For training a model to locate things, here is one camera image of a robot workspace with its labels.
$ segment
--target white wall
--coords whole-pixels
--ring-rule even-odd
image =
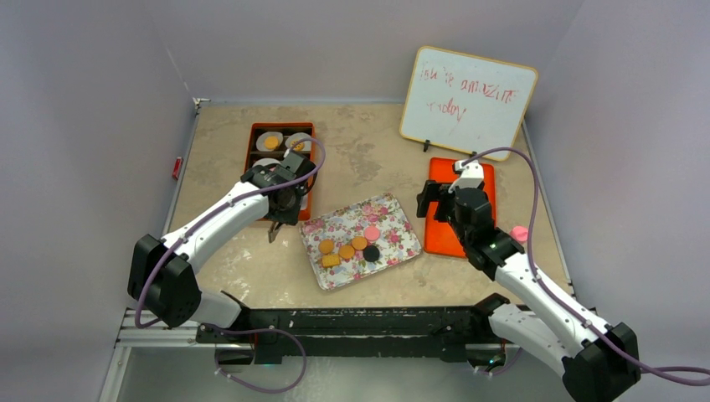
[[[580,299],[710,365],[710,3],[586,0],[528,123]],[[707,400],[644,375],[624,400]]]
[[[191,99],[139,1],[0,3],[0,399],[96,400]]]
[[[424,44],[542,70],[583,0],[148,0],[196,97],[404,101]]]

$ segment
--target red tray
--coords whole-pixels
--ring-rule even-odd
[[[453,165],[456,159],[432,157],[429,163],[429,180],[452,183],[458,178]],[[496,223],[496,175],[493,166],[482,163],[483,181],[486,183],[483,191],[488,195],[493,209],[493,224]],[[454,230],[447,223],[434,220],[434,213],[439,203],[431,203],[424,222],[424,251],[430,254],[450,255],[465,258],[466,254],[461,243],[456,238]]]

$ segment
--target orange tray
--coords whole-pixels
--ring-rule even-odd
[[[453,183],[458,178],[454,173],[454,162],[456,159],[445,159],[443,157],[432,157],[429,162],[429,180],[437,182]],[[483,181],[486,186],[483,191],[488,195],[488,201],[493,209],[493,224],[496,223],[496,176],[493,166],[482,163]],[[449,224],[437,222],[434,219],[436,207],[439,203],[431,203],[429,212],[424,222],[424,251],[430,254],[450,255],[453,257],[465,258],[464,248],[456,238],[454,230]]]
[[[279,147],[274,151],[259,151],[256,149],[256,138],[266,131],[278,131],[284,136],[283,143],[281,143],[281,145],[279,145]],[[244,171],[246,172],[249,170],[254,162],[263,157],[273,157],[280,160],[283,159],[284,153],[286,153],[286,138],[300,131],[305,132],[313,138],[316,137],[316,128],[313,126],[313,123],[307,121],[287,123],[254,123],[251,126],[246,161],[244,163]],[[315,148],[316,147],[311,147],[310,151],[299,153],[309,157],[313,163],[316,163],[316,154],[313,152]],[[309,193],[306,196],[306,207],[301,208],[301,212],[298,214],[298,220],[308,220],[311,218],[311,205],[313,203],[313,197],[311,195],[312,193]]]

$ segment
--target cable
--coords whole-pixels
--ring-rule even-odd
[[[325,148],[325,147],[323,146],[323,144],[322,144],[320,141],[318,141],[316,138],[313,138],[313,137],[303,138],[303,139],[301,139],[300,141],[297,141],[297,142],[294,142],[293,144],[291,144],[291,148],[289,148],[289,150],[293,150],[293,147],[297,146],[298,144],[300,144],[300,143],[302,143],[302,142],[306,142],[306,141],[314,142],[316,145],[318,145],[318,147],[321,149],[321,152],[323,153],[322,157],[320,158],[320,161],[318,161],[318,164],[316,165],[316,167],[315,167],[313,170],[311,170],[310,172],[306,173],[304,176],[302,176],[302,177],[300,177],[300,178],[296,178],[296,179],[294,179],[294,180],[291,180],[290,182],[286,182],[286,183],[282,183],[282,184],[277,184],[277,185],[275,185],[275,186],[267,187],[267,188],[259,188],[258,190],[255,190],[255,191],[250,191],[250,192],[248,192],[248,193],[243,193],[243,194],[240,194],[240,195],[238,195],[238,196],[232,198],[230,201],[228,201],[228,202],[226,202],[226,203],[224,203],[224,204],[219,205],[217,208],[213,209],[213,210],[210,211],[208,214],[204,215],[204,216],[203,216],[199,221],[197,221],[191,228],[189,228],[188,230],[186,230],[186,231],[185,231],[185,234],[183,235],[183,237],[180,237],[179,239],[177,239],[177,240],[175,241],[175,243],[174,243],[173,245],[171,245],[171,246],[165,251],[165,254],[163,254],[162,257],[160,257],[160,260],[158,260],[158,262],[157,262],[157,264],[155,265],[155,267],[153,267],[153,269],[152,269],[150,275],[149,275],[148,278],[146,279],[146,283],[143,285],[143,289],[141,290],[141,295],[138,297],[138,305],[136,306],[136,317],[135,317],[135,320],[134,320],[134,324],[136,325],[137,328],[140,328],[140,329],[147,328],[147,327],[150,327],[150,326],[156,324],[157,322],[160,322],[160,318],[156,318],[156,319],[154,319],[154,320],[151,320],[150,322],[145,322],[145,323],[141,322],[141,315],[142,315],[142,313],[143,313],[143,308],[144,308],[145,305],[146,305],[146,297],[147,297],[147,294],[148,294],[148,288],[150,288],[150,286],[151,286],[151,284],[153,283],[153,281],[155,281],[155,278],[156,278],[158,272],[159,272],[160,269],[163,267],[163,265],[165,265],[165,262],[167,261],[167,259],[170,258],[170,256],[175,252],[175,250],[177,250],[180,245],[182,245],[183,243],[185,243],[185,242],[188,240],[188,238],[189,238],[190,236],[192,236],[198,229],[200,229],[204,224],[206,224],[207,222],[209,222],[212,218],[214,218],[215,216],[217,216],[219,213],[221,213],[221,212],[224,211],[225,209],[229,208],[230,206],[232,206],[232,205],[238,203],[239,201],[241,201],[241,200],[243,200],[243,199],[245,199],[245,198],[252,197],[252,196],[255,196],[255,195],[264,194],[264,193],[269,193],[269,192],[271,192],[271,191],[279,190],[279,189],[282,189],[282,188],[287,188],[287,187],[296,185],[296,184],[298,184],[298,183],[305,182],[305,181],[308,180],[310,177],[316,175],[316,173],[318,173],[319,170],[321,170],[321,167],[323,166],[323,163],[326,161],[326,148]],[[252,329],[252,330],[249,330],[249,331],[230,331],[230,330],[227,330],[227,329],[223,329],[223,328],[216,327],[216,326],[211,325],[211,324],[209,324],[209,326],[212,327],[212,328],[214,328],[214,329],[216,329],[216,330],[218,330],[218,331],[220,331],[220,332],[223,332],[223,333],[231,333],[231,334],[234,334],[234,335],[247,335],[247,334],[251,334],[251,333],[256,334],[256,333],[262,333],[262,332],[275,332],[275,333],[279,333],[279,334],[282,334],[282,335],[286,335],[288,338],[292,339],[293,342],[296,344],[296,346],[301,350],[301,355],[303,356],[303,368],[301,369],[301,374],[298,376],[298,378],[296,379],[296,381],[293,382],[293,384],[291,384],[291,385],[289,385],[289,386],[287,386],[287,387],[285,387],[285,388],[282,388],[282,389],[264,389],[264,388],[258,387],[258,386],[256,386],[256,385],[249,384],[249,383],[247,383],[247,382],[245,382],[245,381],[243,381],[243,380],[241,380],[241,379],[237,379],[236,377],[233,377],[231,374],[225,373],[225,372],[224,372],[221,368],[219,368],[219,366],[218,366],[218,371],[221,371],[221,372],[223,373],[223,375],[224,375],[225,377],[227,377],[228,379],[232,379],[233,381],[235,381],[235,382],[237,382],[237,383],[239,383],[239,384],[242,384],[243,386],[245,386],[245,387],[247,387],[247,388],[249,388],[249,389],[253,389],[253,390],[256,390],[256,391],[259,391],[259,392],[263,392],[263,393],[267,393],[267,394],[279,394],[279,393],[281,393],[281,392],[286,392],[286,391],[288,391],[289,389],[293,389],[294,387],[296,387],[296,386],[298,385],[298,383],[300,383],[301,380],[303,379],[303,375],[304,375],[305,372],[306,372],[306,351],[305,351],[305,349],[303,348],[303,345],[301,345],[301,343],[298,341],[298,339],[297,339],[296,337],[294,337],[293,335],[289,334],[288,332],[286,332],[286,331],[281,331],[280,329],[275,329],[275,328]]]
[[[534,199],[532,200],[532,214],[530,216],[530,225],[527,228],[527,262],[530,265],[530,271],[532,272],[533,276],[536,276],[538,274],[538,267],[535,265],[535,261],[533,260],[533,225],[535,224],[535,213],[538,211],[538,196],[540,192],[540,179],[538,177],[538,172],[535,170],[535,167],[533,166],[533,161],[530,159],[528,155],[526,155],[523,152],[518,151],[515,148],[511,147],[498,147],[498,148],[493,148],[489,149],[488,151],[481,152],[479,154],[476,154],[473,157],[470,157],[466,159],[466,161],[463,163],[464,165],[475,161],[476,159],[480,157],[484,157],[485,155],[489,155],[494,152],[500,152],[500,151],[509,151],[513,152],[523,159],[525,159],[525,162],[527,162],[527,165],[530,167],[530,172],[532,173],[532,181],[533,185],[535,187],[534,189]],[[634,364],[635,366],[639,367],[641,369],[641,372],[643,374],[653,374],[656,377],[660,377],[662,379],[667,379],[668,381],[672,381],[674,383],[678,384],[683,384],[683,385],[690,385],[690,386],[695,386],[695,387],[704,387],[710,385],[710,369],[708,368],[702,368],[702,367],[688,367],[688,366],[670,366],[670,367],[651,367],[648,364],[640,362],[638,359],[634,358],[633,356],[629,355],[628,353],[624,352],[621,350],[619,347],[614,345],[613,342],[611,342],[610,339],[604,335],[603,332],[601,332],[597,327],[595,327],[593,324],[587,323],[587,320],[576,312],[570,305],[565,303],[563,300],[561,300],[559,297],[557,297],[545,284],[544,281],[538,280],[538,284],[540,287],[543,289],[543,291],[550,296],[555,302],[557,302],[558,305],[560,305],[564,310],[569,312],[572,316],[577,318],[580,322],[583,323],[585,327],[588,327],[589,330],[594,332],[594,334],[599,337],[599,339],[602,340],[602,342],[606,343],[611,350],[614,352],[618,353],[622,358],[626,359],[626,361]],[[669,372],[684,372],[684,373],[700,373],[700,374],[706,374],[707,378],[705,379],[686,379],[683,377],[678,377],[676,375],[671,375],[667,374]]]
[[[223,329],[223,328],[217,327],[212,324],[205,324],[205,326],[212,328],[214,331],[219,331],[220,335],[251,335],[251,334],[263,333],[263,332],[279,333],[281,335],[284,335],[284,336],[290,338],[293,341],[293,343],[296,344],[298,349],[301,351],[301,356],[303,357],[303,364],[301,365],[301,372],[298,374],[298,378],[296,378],[296,380],[293,383],[287,385],[284,388],[278,388],[278,389],[261,388],[258,385],[254,385],[252,383],[247,383],[246,381],[244,381],[242,379],[238,379],[237,377],[234,377],[232,374],[225,372],[221,367],[219,367],[218,354],[216,354],[216,353],[214,354],[214,366],[217,368],[217,371],[214,372],[215,374],[222,374],[224,377],[226,377],[227,379],[231,379],[235,383],[242,384],[244,387],[246,387],[248,389],[252,389],[254,391],[258,391],[258,392],[261,392],[264,394],[280,394],[282,392],[286,392],[291,389],[294,389],[298,385],[298,383],[301,382],[301,380],[303,379],[303,376],[306,375],[306,350],[303,348],[303,344],[301,344],[301,342],[299,342],[299,340],[295,336],[293,336],[292,334],[290,334],[286,331],[282,331],[282,330],[276,329],[276,328],[250,329],[248,331],[231,331],[228,329]]]
[[[217,208],[213,209],[210,211],[208,214],[204,215],[199,221],[197,221],[191,228],[185,231],[185,234],[183,237],[177,239],[173,245],[171,245],[166,251],[165,254],[162,255],[160,260],[158,260],[157,264],[155,267],[153,267],[153,270],[151,271],[150,275],[146,279],[146,283],[143,285],[143,289],[141,290],[141,295],[138,297],[138,306],[136,306],[136,317],[134,319],[134,323],[137,328],[143,329],[150,327],[151,325],[155,324],[156,322],[160,322],[159,318],[156,318],[155,320],[152,320],[150,322],[142,323],[141,322],[141,314],[143,313],[143,308],[146,305],[146,297],[148,294],[148,288],[152,285],[153,281],[155,281],[155,278],[157,276],[157,273],[160,271],[163,265],[165,265],[165,262],[167,259],[172,255],[172,253],[175,252],[175,250],[182,245],[184,242],[187,241],[187,239],[192,236],[198,229],[200,229],[204,224],[212,220],[216,215],[224,211],[225,209],[229,208],[230,206],[238,203],[239,201],[252,197],[255,195],[259,194],[264,194],[264,193],[269,193],[271,191],[275,190],[280,190],[282,188],[287,188],[290,186],[293,186],[298,183],[305,182],[308,180],[311,176],[315,175],[318,173],[319,170],[321,170],[321,167],[323,166],[323,163],[326,161],[326,148],[323,146],[323,144],[318,141],[316,138],[310,137],[310,138],[303,138],[300,141],[294,142],[291,144],[291,149],[293,149],[294,146],[305,142],[315,142],[316,145],[318,145],[319,148],[321,148],[321,152],[323,152],[323,156],[321,157],[321,160],[318,161],[318,164],[316,167],[311,170],[310,172],[306,173],[300,178],[296,178],[294,180],[291,180],[290,182],[282,183],[282,184],[277,184],[272,187],[266,187],[266,188],[259,188],[258,190],[255,191],[250,191],[248,193],[243,193],[240,194],[234,198],[232,198],[230,201],[225,202],[224,204],[219,205]]]
[[[491,375],[495,377],[497,375],[501,375],[501,374],[505,373],[506,371],[508,371],[512,367],[513,364],[515,364],[515,362],[520,358],[521,355],[522,355],[522,348],[518,347],[517,352],[515,352],[515,354],[512,356],[510,362],[506,362],[506,364],[500,370],[496,370],[496,371],[491,370]]]

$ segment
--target whiteboard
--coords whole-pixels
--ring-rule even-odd
[[[532,67],[424,46],[414,61],[399,133],[464,153],[510,147],[537,81]]]

